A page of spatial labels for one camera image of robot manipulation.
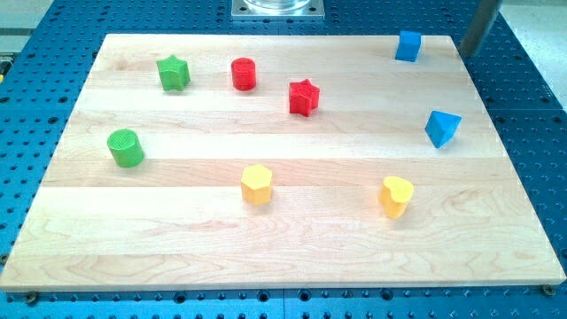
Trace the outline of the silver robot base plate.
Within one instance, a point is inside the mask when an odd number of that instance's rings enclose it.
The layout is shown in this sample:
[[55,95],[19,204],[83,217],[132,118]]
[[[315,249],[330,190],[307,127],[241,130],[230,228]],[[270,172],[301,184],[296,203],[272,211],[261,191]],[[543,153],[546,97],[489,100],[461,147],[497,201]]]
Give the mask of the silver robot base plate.
[[323,20],[323,0],[231,0],[233,20]]

